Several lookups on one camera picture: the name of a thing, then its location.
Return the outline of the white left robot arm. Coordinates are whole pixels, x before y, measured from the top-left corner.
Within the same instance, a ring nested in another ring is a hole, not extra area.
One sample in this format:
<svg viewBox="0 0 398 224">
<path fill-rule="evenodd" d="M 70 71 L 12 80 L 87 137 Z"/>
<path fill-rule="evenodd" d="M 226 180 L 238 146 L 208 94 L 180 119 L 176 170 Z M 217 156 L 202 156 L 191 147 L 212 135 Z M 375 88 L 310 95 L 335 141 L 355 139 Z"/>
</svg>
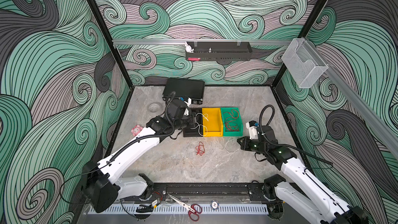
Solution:
<svg viewBox="0 0 398 224">
<path fill-rule="evenodd" d="M 97 213 L 126 197 L 150 198 L 153 182 L 145 174 L 121 176 L 151 148 L 193 123 L 191 103 L 189 97 L 170 96 L 164 114 L 149 120 L 137 136 L 108 157 L 83 166 L 81 190 Z"/>
</svg>

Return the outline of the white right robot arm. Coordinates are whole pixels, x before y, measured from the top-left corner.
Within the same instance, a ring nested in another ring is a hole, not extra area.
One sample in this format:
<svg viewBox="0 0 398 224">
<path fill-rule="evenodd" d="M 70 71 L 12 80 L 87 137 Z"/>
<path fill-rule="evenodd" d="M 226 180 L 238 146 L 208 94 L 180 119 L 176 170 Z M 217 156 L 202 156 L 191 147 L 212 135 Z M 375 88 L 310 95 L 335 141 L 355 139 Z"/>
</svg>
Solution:
<svg viewBox="0 0 398 224">
<path fill-rule="evenodd" d="M 246 123 L 249 136 L 238 139 L 242 150 L 265 156 L 265 160 L 283 172 L 264 180 L 266 200 L 283 201 L 311 224 L 367 224 L 369 217 L 359 206 L 350 206 L 325 186 L 287 146 L 269 141 L 274 138 L 270 126 L 255 121 Z"/>
</svg>

